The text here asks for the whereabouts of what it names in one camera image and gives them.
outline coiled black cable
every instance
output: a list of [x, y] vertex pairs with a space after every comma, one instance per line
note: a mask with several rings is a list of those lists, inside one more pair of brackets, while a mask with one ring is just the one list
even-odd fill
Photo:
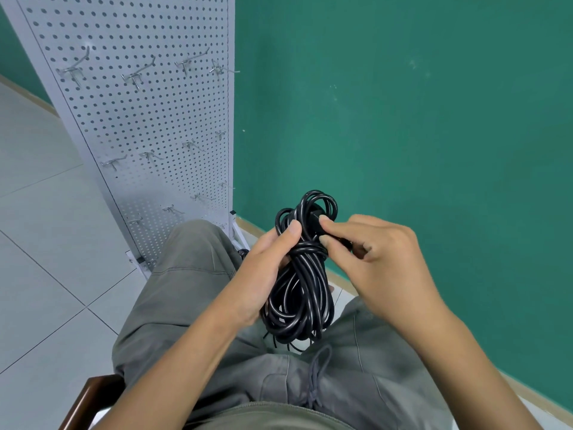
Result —
[[[324, 208], [316, 204], [324, 202]], [[282, 234], [291, 221], [302, 225], [299, 242], [288, 253], [290, 262], [277, 276], [260, 315], [268, 332], [282, 344], [294, 340], [317, 341], [334, 317], [334, 302], [328, 288], [324, 261], [328, 257], [319, 236], [325, 234], [319, 224], [324, 214], [336, 219], [338, 205], [332, 196], [320, 190], [307, 192], [296, 208], [284, 208], [275, 218], [277, 234]], [[347, 240], [341, 242], [349, 247]]]

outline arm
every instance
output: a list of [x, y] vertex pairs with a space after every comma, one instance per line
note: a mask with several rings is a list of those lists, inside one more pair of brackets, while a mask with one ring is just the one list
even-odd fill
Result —
[[364, 303], [419, 354], [462, 430], [541, 430], [436, 289], [414, 232], [371, 216], [347, 223], [320, 217], [320, 237]]
[[279, 265], [300, 238], [297, 221], [288, 230], [280, 237], [272, 230], [258, 240], [233, 280], [96, 430], [181, 430], [239, 329], [257, 319]]

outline pegboard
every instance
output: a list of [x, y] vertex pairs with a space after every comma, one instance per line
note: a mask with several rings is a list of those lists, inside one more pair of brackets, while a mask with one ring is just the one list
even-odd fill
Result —
[[234, 0], [2, 4], [134, 254], [193, 218], [228, 233]]

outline fingernail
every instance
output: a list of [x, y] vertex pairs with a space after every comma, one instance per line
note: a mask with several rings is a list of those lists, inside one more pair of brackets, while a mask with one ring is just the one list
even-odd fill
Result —
[[294, 225], [294, 226], [293, 226], [293, 224], [294, 224], [295, 222], [298, 223], [298, 220], [293, 220], [292, 222], [290, 222], [290, 224], [288, 225], [288, 228], [287, 228], [287, 229], [288, 229], [290, 232], [292, 232], [293, 234], [298, 233], [298, 226], [297, 226], [297, 225]]

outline gray pants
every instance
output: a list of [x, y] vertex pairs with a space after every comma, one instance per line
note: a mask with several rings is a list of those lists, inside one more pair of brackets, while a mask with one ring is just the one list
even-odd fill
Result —
[[[190, 221], [169, 236], [153, 274], [113, 346], [128, 389], [217, 297], [241, 265], [215, 225]], [[315, 409], [357, 429], [450, 429], [452, 416], [416, 352], [357, 297], [300, 355], [268, 348], [261, 320], [239, 332], [201, 394], [190, 421], [249, 401], [302, 405], [309, 364], [325, 344], [332, 358]]]

